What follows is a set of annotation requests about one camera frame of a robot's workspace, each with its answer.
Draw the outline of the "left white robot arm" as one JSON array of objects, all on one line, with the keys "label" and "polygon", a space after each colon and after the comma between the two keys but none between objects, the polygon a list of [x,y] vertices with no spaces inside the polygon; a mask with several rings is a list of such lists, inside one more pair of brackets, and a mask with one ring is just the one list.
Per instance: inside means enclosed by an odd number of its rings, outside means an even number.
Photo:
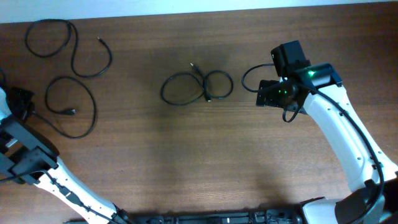
[{"label": "left white robot arm", "polygon": [[34,185],[59,198],[87,223],[132,223],[127,212],[95,194],[75,177],[43,135],[14,116],[1,90],[1,182]]}]

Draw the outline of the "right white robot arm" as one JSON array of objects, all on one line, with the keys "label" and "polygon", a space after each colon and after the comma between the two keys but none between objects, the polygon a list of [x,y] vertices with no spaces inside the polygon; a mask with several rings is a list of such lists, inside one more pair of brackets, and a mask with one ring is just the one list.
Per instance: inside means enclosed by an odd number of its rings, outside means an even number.
[{"label": "right white robot arm", "polygon": [[397,223],[397,165],[377,145],[356,114],[343,82],[328,63],[276,65],[280,80],[263,80],[261,106],[309,115],[337,156],[351,194],[297,205],[293,223]]}]

